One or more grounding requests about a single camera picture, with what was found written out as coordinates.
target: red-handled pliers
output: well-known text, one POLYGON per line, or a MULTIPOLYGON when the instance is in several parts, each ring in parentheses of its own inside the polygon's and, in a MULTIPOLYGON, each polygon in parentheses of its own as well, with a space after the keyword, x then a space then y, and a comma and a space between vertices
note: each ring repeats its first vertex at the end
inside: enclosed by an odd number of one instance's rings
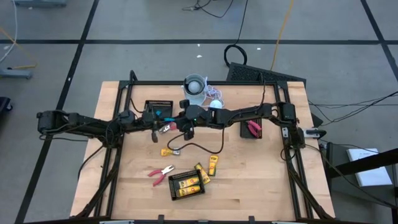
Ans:
POLYGON ((247 121, 247 123, 248 123, 248 130, 250 131, 250 133, 254 137, 258 138, 261 127, 254 121, 247 121))
POLYGON ((166 176, 166 173, 170 172, 171 170, 174 170, 173 165, 169 165, 168 167, 162 169, 162 170, 155 170, 152 171, 150 174, 148 174, 149 177, 152 177, 155 174, 162 173, 162 175, 154 182, 153 186, 155 187, 156 185, 160 184, 163 178, 166 176))

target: black container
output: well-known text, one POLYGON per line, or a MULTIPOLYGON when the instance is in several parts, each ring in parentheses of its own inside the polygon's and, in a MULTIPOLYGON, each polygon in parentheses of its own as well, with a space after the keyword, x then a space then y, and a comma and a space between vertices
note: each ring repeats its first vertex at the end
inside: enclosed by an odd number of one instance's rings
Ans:
MULTIPOLYGON (((255 123, 257 123, 262 128, 261 118, 259 119, 252 119, 255 123)), ((254 137, 248 128, 248 123, 246 121, 241 121, 241 138, 248 138, 248 139, 262 139, 262 129, 258 132, 259 137, 254 137)))
POLYGON ((173 101, 169 100, 146 100, 144 109, 146 110, 148 105, 151 104, 153 109, 160 114, 158 114, 160 119, 171 118, 173 116, 173 101))
POLYGON ((200 195, 200 194, 205 193, 205 185, 203 183, 203 179, 201 177, 200 170, 192 170, 192 171, 188 171, 188 172, 183 172, 181 174, 175 174, 175 175, 169 176, 169 186, 170 186, 170 194, 172 196, 172 200, 180 200, 183 198, 192 197, 195 195, 200 195), (194 177, 194 176, 199 177, 200 191, 190 194, 190 195, 183 196, 183 197, 177 197, 177 194, 175 193, 175 191, 180 189, 178 182, 181 180, 185 180, 187 178, 194 177))

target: wooden table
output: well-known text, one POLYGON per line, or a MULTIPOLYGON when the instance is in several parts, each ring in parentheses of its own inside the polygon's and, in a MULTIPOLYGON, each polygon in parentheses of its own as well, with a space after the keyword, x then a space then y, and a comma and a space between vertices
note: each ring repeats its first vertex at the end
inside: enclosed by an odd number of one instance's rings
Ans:
MULTIPOLYGON (((95 118, 112 119, 118 85, 118 82, 103 83, 95 118)), ((299 126, 311 128, 313 124, 303 83, 289 82, 288 86, 290 100, 295 105, 300 120, 299 126)), ((261 101, 262 86, 224 85, 216 88, 223 92, 225 107, 230 110, 258 105, 261 101)), ((182 89, 177 85, 134 85, 132 88, 132 99, 138 110, 143 109, 145 100, 173 100, 175 116, 180 111, 178 102, 183 97, 182 89)), ((267 86, 264 102, 275 102, 273 87, 267 86)), ((156 177, 149 178, 147 174, 171 164, 176 169, 170 175, 192 170, 198 162, 207 169, 210 154, 189 146, 181 151, 180 156, 161 157, 160 149, 178 131, 158 135, 157 144, 151 141, 150 131, 127 134, 124 138, 112 218, 156 220, 158 215, 163 214, 166 220, 248 220, 250 215, 254 215, 256 221, 295 220, 287 168, 280 158, 280 128, 264 119, 262 128, 263 137, 257 140, 240 138, 239 124, 227 128, 224 150, 219 154, 217 175, 211 177, 211 182, 205 185, 206 194, 174 202, 171 201, 167 181, 152 187, 156 177)), ((195 128, 195 137, 191 141, 218 151, 221 131, 195 128)), ((175 146, 185 143, 187 142, 179 139, 175 141, 175 146)), ((317 147, 314 139, 306 139, 306 143, 317 147)), ((98 140, 90 139, 85 157, 100 145, 98 140)), ((104 155, 105 150, 82 170, 71 215, 80 212, 98 189, 104 155)), ((302 157, 309 190, 325 211, 333 216, 319 152, 308 147, 302 149, 302 157)), ((297 189, 301 214, 305 217, 303 197, 297 189)), ((103 201, 101 214, 105 213, 107 192, 103 201)))

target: white paper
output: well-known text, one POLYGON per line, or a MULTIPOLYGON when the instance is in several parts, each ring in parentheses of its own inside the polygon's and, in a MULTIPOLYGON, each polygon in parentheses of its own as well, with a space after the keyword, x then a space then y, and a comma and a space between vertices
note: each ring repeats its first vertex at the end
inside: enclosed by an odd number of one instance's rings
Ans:
MULTIPOLYGON (((350 161, 355 161, 358 159, 363 159, 368 156, 373 156, 377 154, 377 149, 348 149, 348 157, 350 161)), ((376 186, 376 185, 392 185, 391 179, 388 176, 385 167, 379 167, 373 170, 367 170, 355 174, 359 186, 376 186)))

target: wire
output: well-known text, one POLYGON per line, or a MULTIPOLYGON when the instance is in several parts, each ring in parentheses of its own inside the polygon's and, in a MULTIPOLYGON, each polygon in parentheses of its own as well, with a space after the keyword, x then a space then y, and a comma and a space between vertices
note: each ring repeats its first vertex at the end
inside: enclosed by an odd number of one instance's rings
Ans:
POLYGON ((274 50, 274 58, 272 59, 271 68, 269 69, 270 71, 272 71, 272 69, 274 68, 276 55, 277 55, 278 47, 279 47, 279 41, 282 38, 282 33, 283 33, 284 29, 285 29, 287 18, 289 18, 290 12, 291 12, 291 10, 293 8, 293 2, 294 2, 294 0, 290 1, 289 9, 286 12, 285 19, 284 19, 284 22, 282 24, 282 28, 280 28, 278 39, 276 40, 276 45, 275 45, 275 50, 274 50))
POLYGON ((331 124, 331 123, 337 123, 337 122, 340 122, 340 121, 342 121, 342 120, 344 120, 344 119, 347 119, 347 118, 350 118, 350 117, 352 117, 352 116, 354 116, 354 115, 357 115, 358 113, 360 113, 360 112, 362 112, 362 111, 368 109, 368 108, 371 107, 371 106, 376 105, 377 103, 379 103, 379 102, 381 102, 381 101, 387 99, 388 97, 397 96, 397 95, 396 95, 397 93, 398 93, 398 91, 393 92, 393 93, 391 93, 390 95, 384 96, 384 97, 382 97, 382 98, 375 99, 375 100, 373 100, 373 102, 372 102, 371 104, 366 105, 366 106, 362 106, 362 107, 360 107, 360 108, 358 108, 358 109, 356 109, 356 110, 354 110, 354 111, 352 111, 352 112, 350 112, 350 113, 348 113, 348 114, 346 114, 346 115, 344 115, 344 116, 341 116, 341 117, 335 118, 335 119, 330 119, 330 118, 328 118, 328 117, 324 114, 324 112, 318 107, 318 105, 312 103, 311 101, 308 101, 308 102, 310 102, 310 105, 315 106, 315 107, 321 112, 321 114, 329 121, 329 123, 326 123, 326 124, 322 124, 322 125, 321 125, 321 126, 326 126, 326 125, 329 125, 329 124, 331 124))
POLYGON ((21 45, 19 45, 2 27, 0 27, 0 31, 9 39, 9 40, 11 40, 12 41, 12 43, 14 43, 15 44, 15 46, 17 46, 25 55, 26 55, 26 57, 30 60, 30 61, 32 61, 32 62, 34 62, 35 64, 34 65, 23 65, 23 66, 16 66, 16 67, 13 67, 12 69, 27 69, 27 68, 35 68, 35 67, 37 67, 37 61, 36 61, 36 59, 33 57, 33 56, 31 56, 31 54, 27 51, 27 50, 25 50, 21 45))
POLYGON ((205 12, 205 13, 211 15, 211 16, 214 16, 214 17, 216 17, 216 18, 221 19, 222 17, 225 16, 225 14, 226 14, 226 13, 228 12, 228 10, 231 8, 233 2, 234 2, 234 0, 231 0, 231 3, 229 4, 228 8, 225 10, 225 12, 224 12, 224 14, 223 14, 222 16, 214 15, 214 14, 212 14, 212 13, 206 11, 206 10, 203 8, 203 7, 207 6, 207 5, 210 3, 210 1, 209 1, 205 6, 200 6, 200 5, 199 5, 199 2, 197 3, 197 5, 200 7, 201 10, 203 10, 203 12, 205 12))
POLYGON ((283 161, 291 161, 291 160, 296 156, 296 154, 297 154, 297 151, 296 151, 296 149, 295 149, 295 150, 294 150, 293 156, 291 156, 290 159, 285 159, 285 158, 282 157, 282 153, 283 153, 284 151, 285 151, 284 148, 280 151, 280 158, 281 158, 283 161))
POLYGON ((377 200, 378 202, 384 204, 384 205, 387 206, 387 207, 394 208, 394 209, 397 209, 397 208, 398 208, 398 207, 396 207, 395 205, 393 205, 393 204, 391 204, 391 203, 389 203, 389 202, 386 202, 385 200, 382 200, 382 199, 379 199, 379 198, 375 197, 374 195, 372 195, 372 194, 368 193, 367 191, 363 190, 361 187, 359 187, 359 186, 357 186, 356 184, 354 184, 354 183, 352 183, 351 181, 349 181, 349 180, 347 179, 347 177, 345 177, 345 175, 342 174, 342 173, 340 172, 340 170, 338 170, 335 166, 333 166, 333 165, 331 164, 331 162, 323 155, 323 153, 322 153, 318 148, 316 148, 316 147, 314 147, 314 146, 311 146, 311 145, 308 145, 308 144, 306 144, 306 146, 309 146, 309 147, 311 147, 312 149, 317 150, 317 151, 321 154, 323 160, 324 160, 332 169, 334 169, 334 170, 336 171, 336 173, 338 173, 342 178, 344 178, 350 185, 352 185, 353 187, 356 187, 358 190, 362 191, 362 192, 363 192, 364 194, 366 194, 367 196, 373 198, 374 200, 377 200))
POLYGON ((83 167, 85 166, 85 164, 92 158, 94 157, 102 148, 104 148, 104 146, 101 146, 100 148, 98 148, 94 153, 92 153, 89 157, 87 157, 86 160, 84 160, 84 162, 81 164, 80 168, 79 168, 79 172, 77 173, 77 179, 80 178, 80 172, 83 169, 83 167))
POLYGON ((244 23, 244 18, 246 15, 246 9, 248 7, 248 1, 246 0, 246 4, 244 5, 244 11, 243 11, 243 18, 242 18, 242 23, 241 23, 241 28, 239 29, 239 35, 238 38, 236 39, 234 44, 230 44, 228 46, 226 46, 226 48, 224 49, 224 62, 226 64, 226 66, 229 68, 230 64, 228 62, 228 59, 226 58, 226 53, 228 52, 228 50, 233 47, 236 48, 243 56, 243 65, 247 64, 248 62, 248 55, 246 53, 246 51, 244 51, 244 49, 238 45, 236 45, 239 42, 239 39, 241 38, 241 33, 242 33, 242 28, 243 28, 243 23, 244 23))
POLYGON ((143 111, 137 110, 136 106, 134 105, 134 102, 132 101, 132 98, 130 98, 130 102, 132 104, 132 107, 135 109, 135 111, 137 111, 138 113, 142 113, 143 112, 143 111))
MULTIPOLYGON (((381 99, 383 99, 383 97, 376 98, 376 99, 373 99, 373 100, 366 100, 366 101, 362 101, 362 102, 359 102, 359 103, 350 103, 350 104, 346 104, 346 105, 342 105, 342 104, 315 104, 315 103, 312 103, 310 100, 308 102, 310 102, 310 105, 312 105, 312 106, 319 106, 319 107, 324 107, 324 108, 328 108, 328 109, 337 109, 337 108, 343 108, 343 107, 346 107, 346 106, 369 106, 369 105, 364 105, 363 103, 369 103, 369 102, 376 101, 376 100, 381 100, 381 99)), ((398 106, 398 104, 372 105, 372 106, 398 106)))
POLYGON ((203 8, 203 7, 205 7, 205 6, 207 6, 207 5, 211 2, 211 0, 209 0, 206 4, 204 4, 204 5, 202 5, 202 6, 198 6, 198 5, 199 5, 199 1, 200 1, 200 0, 197 0, 197 2, 196 2, 193 6, 183 7, 182 10, 184 10, 184 11, 199 10, 199 9, 201 9, 201 8, 203 8))
POLYGON ((73 142, 87 142, 88 141, 88 140, 69 139, 69 138, 50 138, 50 139, 46 139, 45 137, 46 137, 45 134, 41 134, 39 136, 39 139, 43 140, 43 141, 51 141, 51 140, 67 140, 67 141, 73 141, 73 142))
MULTIPOLYGON (((17 40, 18 37, 18 19, 17 19, 17 5, 15 4, 15 0, 12 0, 12 5, 14 6, 14 19, 15 19, 15 41, 17 40)), ((16 42, 11 45, 11 47, 8 49, 7 53, 4 54, 4 56, 0 59, 0 63, 6 59, 6 57, 11 53, 12 49, 14 48, 16 42)))
POLYGON ((219 154, 220 152, 223 151, 223 148, 224 148, 224 131, 225 131, 225 128, 223 128, 222 134, 221 134, 221 148, 220 148, 219 151, 217 151, 217 152, 212 152, 212 151, 208 150, 207 148, 205 148, 205 147, 203 147, 203 146, 201 146, 201 145, 198 145, 198 144, 196 144, 196 143, 194 143, 194 142, 190 142, 190 143, 185 144, 185 145, 183 145, 183 146, 181 146, 181 147, 179 147, 179 148, 172 148, 172 147, 170 147, 170 143, 171 143, 172 141, 174 141, 175 139, 177 139, 177 138, 183 136, 184 133, 179 134, 178 136, 175 136, 174 138, 170 139, 170 140, 168 141, 168 143, 167 143, 167 147, 168 147, 169 149, 173 150, 173 151, 179 151, 179 150, 181 150, 181 149, 183 149, 183 148, 185 148, 185 147, 187 147, 187 146, 196 146, 196 147, 199 147, 200 149, 202 149, 202 150, 204 150, 204 151, 206 151, 206 152, 209 152, 209 153, 211 153, 211 154, 219 154))

